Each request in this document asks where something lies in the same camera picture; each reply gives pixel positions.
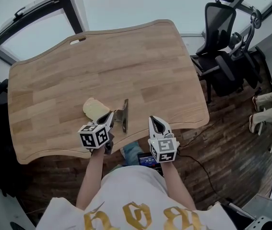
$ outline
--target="phone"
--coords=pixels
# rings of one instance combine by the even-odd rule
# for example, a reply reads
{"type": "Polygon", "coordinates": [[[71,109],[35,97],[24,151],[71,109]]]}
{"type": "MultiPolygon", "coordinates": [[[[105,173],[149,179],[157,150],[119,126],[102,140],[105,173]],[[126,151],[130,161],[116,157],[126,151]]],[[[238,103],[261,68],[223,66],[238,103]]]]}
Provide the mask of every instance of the phone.
{"type": "Polygon", "coordinates": [[[163,176],[163,170],[161,169],[160,163],[157,163],[153,155],[148,153],[138,154],[139,165],[149,167],[156,170],[161,176],[163,176]]]}

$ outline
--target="wooden table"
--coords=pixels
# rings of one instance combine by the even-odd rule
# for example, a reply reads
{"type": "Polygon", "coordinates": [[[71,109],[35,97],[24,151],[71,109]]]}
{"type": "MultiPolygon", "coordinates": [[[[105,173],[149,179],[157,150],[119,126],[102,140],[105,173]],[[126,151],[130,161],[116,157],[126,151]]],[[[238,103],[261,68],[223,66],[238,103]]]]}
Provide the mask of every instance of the wooden table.
{"type": "Polygon", "coordinates": [[[200,82],[173,22],[88,31],[11,67],[9,121],[19,163],[47,155],[89,158],[77,131],[89,121],[82,106],[90,97],[111,110],[129,99],[128,133],[115,123],[113,152],[147,136],[150,115],[172,129],[209,121],[200,82]]]}

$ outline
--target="shoe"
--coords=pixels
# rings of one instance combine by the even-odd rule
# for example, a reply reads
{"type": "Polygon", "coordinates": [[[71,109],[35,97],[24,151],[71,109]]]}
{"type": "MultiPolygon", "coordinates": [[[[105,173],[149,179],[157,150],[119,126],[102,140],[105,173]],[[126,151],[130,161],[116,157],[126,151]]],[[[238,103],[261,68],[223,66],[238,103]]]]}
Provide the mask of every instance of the shoe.
{"type": "Polygon", "coordinates": [[[249,130],[253,134],[255,131],[256,124],[253,123],[253,115],[249,117],[249,130]]]}
{"type": "Polygon", "coordinates": [[[257,100],[257,98],[256,98],[255,96],[253,96],[253,97],[252,97],[252,102],[253,102],[255,111],[259,112],[260,109],[259,109],[259,107],[256,105],[256,100],[257,100]]]}

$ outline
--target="white t-shirt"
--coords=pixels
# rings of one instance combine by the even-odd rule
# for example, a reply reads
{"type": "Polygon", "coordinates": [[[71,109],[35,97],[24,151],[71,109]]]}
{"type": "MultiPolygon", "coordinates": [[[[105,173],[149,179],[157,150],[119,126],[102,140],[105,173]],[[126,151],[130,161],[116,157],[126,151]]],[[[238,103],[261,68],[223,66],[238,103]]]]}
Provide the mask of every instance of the white t-shirt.
{"type": "Polygon", "coordinates": [[[53,198],[37,230],[236,230],[219,204],[189,211],[169,198],[164,178],[144,166],[114,170],[85,211],[65,198],[53,198]]]}

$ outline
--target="bread slice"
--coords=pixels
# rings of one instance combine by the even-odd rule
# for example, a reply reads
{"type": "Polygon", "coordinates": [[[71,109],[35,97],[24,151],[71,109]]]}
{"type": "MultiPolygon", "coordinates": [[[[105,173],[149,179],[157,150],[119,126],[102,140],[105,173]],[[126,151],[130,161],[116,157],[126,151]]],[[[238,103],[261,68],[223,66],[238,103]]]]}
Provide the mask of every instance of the bread slice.
{"type": "Polygon", "coordinates": [[[94,98],[89,98],[83,104],[83,112],[88,118],[97,120],[110,112],[110,109],[94,98]]]}

